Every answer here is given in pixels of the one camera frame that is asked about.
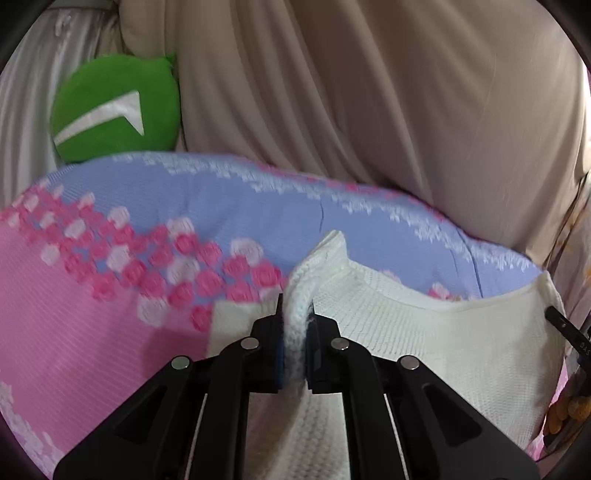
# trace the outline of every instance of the beige fabric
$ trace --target beige fabric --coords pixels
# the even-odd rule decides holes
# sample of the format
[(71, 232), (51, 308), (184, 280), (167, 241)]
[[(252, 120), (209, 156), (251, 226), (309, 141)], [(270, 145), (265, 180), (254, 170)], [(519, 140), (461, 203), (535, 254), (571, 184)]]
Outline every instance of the beige fabric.
[(548, 263), (566, 315), (578, 328), (591, 312), (590, 194), (591, 176), (587, 175)]
[(588, 170), (584, 65), (534, 0), (122, 0), (189, 151), (396, 185), (541, 264)]

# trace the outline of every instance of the white knit cloth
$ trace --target white knit cloth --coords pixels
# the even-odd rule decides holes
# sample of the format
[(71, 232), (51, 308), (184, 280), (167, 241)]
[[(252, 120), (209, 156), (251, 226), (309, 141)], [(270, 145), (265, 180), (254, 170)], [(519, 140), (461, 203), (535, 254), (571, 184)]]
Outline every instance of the white knit cloth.
[[(563, 338), (544, 318), (551, 304), (563, 311), (548, 274), (492, 299), (440, 301), (349, 260), (344, 236), (331, 232), (285, 289), (285, 388), (251, 396), (245, 478), (349, 478), (341, 397), (311, 395), (304, 382), (312, 300), (342, 336), (373, 355), (417, 356), (520, 447), (538, 433), (564, 352)], [(272, 303), (216, 306), (210, 353), (246, 336), (255, 318), (273, 310)]]

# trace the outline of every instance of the pink fabric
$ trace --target pink fabric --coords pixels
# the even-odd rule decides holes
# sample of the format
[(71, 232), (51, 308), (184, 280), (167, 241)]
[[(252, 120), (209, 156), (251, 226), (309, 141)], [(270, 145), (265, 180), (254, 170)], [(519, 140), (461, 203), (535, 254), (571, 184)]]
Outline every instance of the pink fabric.
[[(204, 357), (208, 328), (201, 319), (196, 329), (183, 309), (170, 309), (162, 329), (130, 322), (139, 292), (119, 288), (114, 295), (109, 274), (80, 284), (63, 267), (46, 265), (42, 248), (26, 245), (18, 231), (0, 223), (0, 249), (13, 253), (0, 257), (0, 271), (16, 272), (0, 276), (0, 304), (4, 316), (19, 319), (2, 331), (0, 365), (2, 379), (19, 385), (15, 411), (39, 434), (52, 432), (67, 451), (172, 356)], [(15, 358), (22, 361), (15, 364)]]

